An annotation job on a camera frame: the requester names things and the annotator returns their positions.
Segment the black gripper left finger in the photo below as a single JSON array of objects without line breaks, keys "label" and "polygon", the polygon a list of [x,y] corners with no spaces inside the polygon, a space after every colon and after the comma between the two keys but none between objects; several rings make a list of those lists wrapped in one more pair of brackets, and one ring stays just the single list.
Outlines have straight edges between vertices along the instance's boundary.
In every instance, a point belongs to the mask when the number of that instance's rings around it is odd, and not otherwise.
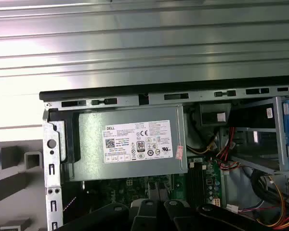
[{"label": "black gripper left finger", "polygon": [[56,231],[155,231],[158,228],[158,203],[149,199],[133,201],[132,207],[112,203]]}]

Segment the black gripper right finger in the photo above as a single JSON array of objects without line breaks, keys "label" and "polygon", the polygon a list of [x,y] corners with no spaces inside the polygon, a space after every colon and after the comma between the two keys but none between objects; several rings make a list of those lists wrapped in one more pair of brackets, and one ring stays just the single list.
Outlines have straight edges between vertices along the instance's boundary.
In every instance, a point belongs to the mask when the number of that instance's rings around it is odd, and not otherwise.
[{"label": "black gripper right finger", "polygon": [[164,203],[170,220],[178,231],[272,231],[250,218],[212,204],[192,208],[186,201]]}]

